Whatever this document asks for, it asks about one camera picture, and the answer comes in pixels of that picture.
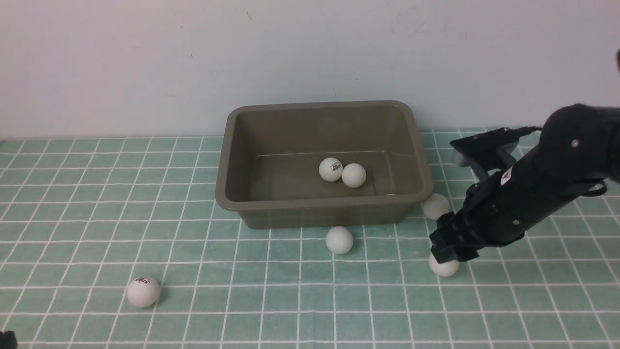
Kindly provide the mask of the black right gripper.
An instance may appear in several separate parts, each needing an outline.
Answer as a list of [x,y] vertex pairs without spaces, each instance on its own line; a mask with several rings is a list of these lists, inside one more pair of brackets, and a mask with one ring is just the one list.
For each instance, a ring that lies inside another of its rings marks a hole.
[[430,235],[431,252],[439,263],[468,262],[485,247],[505,247],[579,197],[606,192],[602,177],[567,177],[571,162],[552,164],[538,146],[520,159],[504,146],[475,155],[456,151],[459,165],[471,167],[478,183],[466,192],[463,207],[441,216]]

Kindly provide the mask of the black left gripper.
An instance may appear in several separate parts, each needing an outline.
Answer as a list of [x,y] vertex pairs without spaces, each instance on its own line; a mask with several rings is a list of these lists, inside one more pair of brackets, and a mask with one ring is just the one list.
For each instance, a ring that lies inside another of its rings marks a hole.
[[0,333],[0,349],[17,349],[18,341],[14,331]]

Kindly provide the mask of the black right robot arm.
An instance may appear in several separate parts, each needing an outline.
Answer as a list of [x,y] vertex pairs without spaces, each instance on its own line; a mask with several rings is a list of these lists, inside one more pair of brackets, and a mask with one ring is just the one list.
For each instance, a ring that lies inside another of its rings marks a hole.
[[505,247],[578,197],[619,181],[619,108],[574,104],[541,127],[499,128],[451,142],[452,159],[478,182],[463,207],[437,219],[430,235],[437,263],[466,262]]

